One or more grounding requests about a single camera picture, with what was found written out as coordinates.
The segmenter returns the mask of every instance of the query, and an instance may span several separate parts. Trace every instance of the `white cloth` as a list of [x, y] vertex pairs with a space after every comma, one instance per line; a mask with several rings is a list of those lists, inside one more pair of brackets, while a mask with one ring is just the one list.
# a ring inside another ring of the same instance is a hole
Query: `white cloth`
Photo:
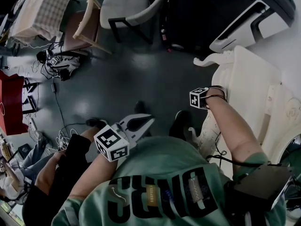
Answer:
[[70, 0], [25, 0], [13, 24], [11, 36], [30, 43], [36, 35], [48, 40], [60, 36], [60, 24]]
[[14, 171], [14, 173], [20, 181], [18, 189], [16, 190], [12, 186], [13, 179], [11, 177], [6, 177], [5, 180], [4, 180], [4, 185], [3, 185], [3, 189], [5, 190], [6, 196], [9, 199], [12, 199], [12, 200], [16, 199], [20, 195], [20, 193], [24, 190], [24, 175], [23, 175], [23, 173], [20, 171], [20, 169], [16, 169]]

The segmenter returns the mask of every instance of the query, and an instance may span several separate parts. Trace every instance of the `wooden chair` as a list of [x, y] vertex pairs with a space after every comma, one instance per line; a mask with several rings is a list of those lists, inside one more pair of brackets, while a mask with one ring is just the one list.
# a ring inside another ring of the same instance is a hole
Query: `wooden chair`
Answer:
[[87, 0], [87, 9], [71, 16], [66, 28], [64, 51], [84, 54], [80, 49], [94, 46], [112, 54], [111, 51], [97, 43], [100, 9], [101, 5], [97, 0]]

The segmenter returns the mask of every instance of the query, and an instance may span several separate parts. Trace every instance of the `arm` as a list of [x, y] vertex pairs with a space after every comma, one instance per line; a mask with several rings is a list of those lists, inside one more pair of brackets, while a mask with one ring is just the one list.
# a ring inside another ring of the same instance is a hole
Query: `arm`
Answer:
[[13, 186], [13, 188], [16, 191], [18, 191], [20, 180], [18, 179], [18, 177], [15, 175], [15, 173], [12, 171], [12, 169], [7, 165], [7, 163], [5, 161], [3, 162], [3, 166], [4, 166], [4, 168], [5, 168], [6, 173], [8, 174], [8, 176], [13, 179], [13, 182], [12, 182], [11, 185]]
[[[209, 95], [223, 96], [223, 93], [219, 89], [210, 89], [207, 93]], [[227, 102], [219, 97], [208, 98], [206, 102], [234, 161], [244, 162], [254, 153], [263, 153], [249, 125]]]
[[56, 165], [63, 155], [65, 156], [65, 153], [62, 151], [56, 152], [37, 176], [35, 186], [46, 195], [49, 195], [50, 188], [55, 178]]
[[69, 198], [84, 200], [98, 185], [110, 180], [116, 168], [117, 161], [109, 162], [99, 154], [74, 185]]

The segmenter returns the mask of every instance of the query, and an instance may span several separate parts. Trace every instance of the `gray floor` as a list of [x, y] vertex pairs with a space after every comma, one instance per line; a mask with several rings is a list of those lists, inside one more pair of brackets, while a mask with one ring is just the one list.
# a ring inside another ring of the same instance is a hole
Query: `gray floor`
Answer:
[[[85, 9], [86, 0], [80, 2], [80, 5], [72, 1], [69, 3], [62, 21], [63, 31], [69, 16]], [[121, 33], [123, 43], [117, 44], [111, 31], [101, 29], [99, 42], [113, 50], [114, 54], [110, 56], [95, 48], [89, 49], [92, 55], [72, 74], [70, 80], [55, 80], [57, 98], [66, 125], [84, 123], [89, 117], [104, 118], [109, 123], [114, 123], [133, 113], [135, 103], [143, 100], [156, 117], [151, 128], [153, 135], [168, 135], [175, 114], [184, 109], [193, 113], [195, 126], [201, 127], [206, 111], [189, 106], [189, 92], [211, 85], [217, 66], [197, 67], [193, 64], [193, 54], [178, 51], [168, 53], [158, 34], [157, 17], [142, 26], [142, 30], [149, 32], [152, 23], [152, 46], [127, 29]], [[34, 46], [45, 43], [36, 41]], [[40, 70], [33, 73], [31, 68], [35, 55], [41, 50], [42, 48], [23, 48], [19, 57], [7, 59], [10, 70], [5, 72], [9, 75], [19, 73], [20, 76], [25, 75], [39, 83], [39, 111], [32, 117], [38, 130], [51, 138], [56, 147], [55, 138], [63, 127], [63, 122], [55, 94], [51, 91], [53, 81], [46, 80]], [[38, 90], [35, 91], [35, 99], [38, 100]], [[69, 126], [69, 133], [71, 128], [79, 133], [87, 129], [84, 125]], [[8, 140], [14, 146], [24, 143], [34, 145], [28, 133], [10, 136]], [[92, 146], [87, 158], [93, 160], [95, 157], [96, 148]]]

